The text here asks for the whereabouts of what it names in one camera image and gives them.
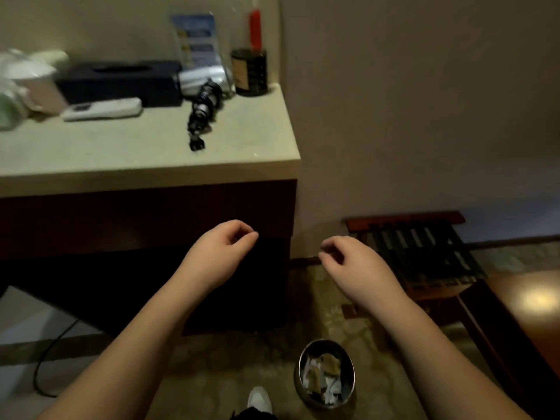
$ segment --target sneaker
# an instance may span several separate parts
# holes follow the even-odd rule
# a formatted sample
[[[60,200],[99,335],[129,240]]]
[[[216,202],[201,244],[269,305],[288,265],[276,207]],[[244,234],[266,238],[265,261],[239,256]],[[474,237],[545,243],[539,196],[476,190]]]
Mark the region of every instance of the sneaker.
[[[247,401],[247,408],[254,407],[263,413],[272,414],[272,403],[266,389],[257,386],[251,390]]]

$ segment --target red object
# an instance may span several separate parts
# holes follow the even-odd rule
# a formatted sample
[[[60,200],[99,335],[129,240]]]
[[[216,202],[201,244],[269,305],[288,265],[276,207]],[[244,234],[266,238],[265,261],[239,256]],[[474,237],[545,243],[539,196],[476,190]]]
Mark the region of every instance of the red object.
[[[262,40],[260,38],[260,10],[255,9],[249,14],[249,31],[251,34],[251,48],[254,50],[262,49]]]

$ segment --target power cord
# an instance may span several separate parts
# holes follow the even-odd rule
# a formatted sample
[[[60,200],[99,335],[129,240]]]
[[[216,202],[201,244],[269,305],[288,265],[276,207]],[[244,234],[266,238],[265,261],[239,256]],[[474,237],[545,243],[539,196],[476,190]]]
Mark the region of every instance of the power cord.
[[[41,396],[45,396],[46,398],[56,398],[58,397],[58,395],[52,395],[49,394],[47,392],[45,392],[43,389],[41,389],[39,387],[39,384],[37,382],[37,374],[39,373],[38,368],[41,366],[41,363],[43,361],[45,361],[46,356],[48,355],[48,353],[50,352],[50,350],[52,349],[53,346],[55,346],[57,344],[57,342],[62,339],[64,337],[64,335],[69,332],[76,324],[78,324],[80,320],[76,320],[74,321],[71,325],[69,325],[66,330],[62,333],[60,333],[60,335],[58,336],[58,338],[54,339],[49,346],[46,347],[46,349],[43,351],[43,353],[41,354],[41,357],[39,358],[39,362],[37,363],[37,367],[35,367],[35,372],[33,373],[33,389],[35,389],[35,392],[37,392],[39,395]]]

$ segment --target white remote control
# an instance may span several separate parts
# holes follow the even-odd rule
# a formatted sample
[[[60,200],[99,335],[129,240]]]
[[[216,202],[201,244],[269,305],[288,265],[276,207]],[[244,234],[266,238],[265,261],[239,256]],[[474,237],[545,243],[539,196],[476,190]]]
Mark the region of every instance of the white remote control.
[[[142,113],[142,100],[137,97],[82,103],[68,106],[60,116],[66,122],[88,119],[116,119],[138,116]]]

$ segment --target black tissue box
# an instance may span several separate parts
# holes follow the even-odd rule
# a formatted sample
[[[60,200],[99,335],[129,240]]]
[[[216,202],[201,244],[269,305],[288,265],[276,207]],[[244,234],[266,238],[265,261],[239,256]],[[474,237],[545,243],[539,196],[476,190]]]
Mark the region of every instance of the black tissue box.
[[[69,105],[138,97],[143,107],[180,106],[183,95],[174,60],[84,63],[55,77]]]

